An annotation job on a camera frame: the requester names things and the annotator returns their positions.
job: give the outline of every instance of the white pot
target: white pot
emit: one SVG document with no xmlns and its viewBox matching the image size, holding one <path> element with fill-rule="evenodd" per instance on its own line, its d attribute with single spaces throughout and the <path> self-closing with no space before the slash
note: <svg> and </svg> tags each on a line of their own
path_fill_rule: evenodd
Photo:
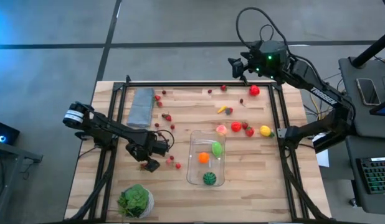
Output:
<svg viewBox="0 0 385 224">
<path fill-rule="evenodd" d="M 144 217 L 147 217 L 150 212 L 152 211 L 152 209 L 154 208 L 154 196 L 153 194 L 148 190 L 146 189 L 145 187 L 143 187 L 146 191 L 148 191 L 148 202 L 147 202 L 147 207 L 145 208 L 144 212 L 138 217 L 138 218 L 144 218 Z"/>
</svg>

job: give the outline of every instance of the small watermelon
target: small watermelon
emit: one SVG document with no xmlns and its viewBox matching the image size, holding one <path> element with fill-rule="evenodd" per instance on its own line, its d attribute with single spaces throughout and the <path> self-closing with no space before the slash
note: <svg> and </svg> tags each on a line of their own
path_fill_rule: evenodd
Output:
<svg viewBox="0 0 385 224">
<path fill-rule="evenodd" d="M 212 172 L 204 174 L 204 183 L 206 185 L 214 185 L 216 183 L 216 175 Z"/>
<path fill-rule="evenodd" d="M 223 153 L 223 147 L 220 142 L 214 142 L 212 143 L 212 153 L 216 156 L 219 157 Z"/>
</svg>

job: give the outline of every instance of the smartphone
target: smartphone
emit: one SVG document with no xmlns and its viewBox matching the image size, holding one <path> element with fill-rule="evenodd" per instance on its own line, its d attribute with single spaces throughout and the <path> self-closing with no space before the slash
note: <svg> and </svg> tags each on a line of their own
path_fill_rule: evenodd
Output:
<svg viewBox="0 0 385 224">
<path fill-rule="evenodd" d="M 368 78 L 357 78 L 357 86 L 364 105 L 377 106 L 380 104 L 374 83 Z"/>
</svg>

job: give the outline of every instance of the potted plant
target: potted plant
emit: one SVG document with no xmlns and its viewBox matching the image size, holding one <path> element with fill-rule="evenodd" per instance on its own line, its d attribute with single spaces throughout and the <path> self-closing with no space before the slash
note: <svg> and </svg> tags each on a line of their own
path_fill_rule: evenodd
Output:
<svg viewBox="0 0 385 224">
<path fill-rule="evenodd" d="M 130 218 L 144 218 L 154 207 L 150 191 L 136 184 L 121 193 L 118 200 L 119 212 Z"/>
</svg>

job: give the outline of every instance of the keyboard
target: keyboard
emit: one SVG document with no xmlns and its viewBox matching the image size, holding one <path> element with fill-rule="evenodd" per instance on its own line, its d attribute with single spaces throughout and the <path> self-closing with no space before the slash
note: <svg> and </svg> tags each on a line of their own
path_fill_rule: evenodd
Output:
<svg viewBox="0 0 385 224">
<path fill-rule="evenodd" d="M 369 194 L 385 194 L 385 157 L 357 159 Z"/>
</svg>

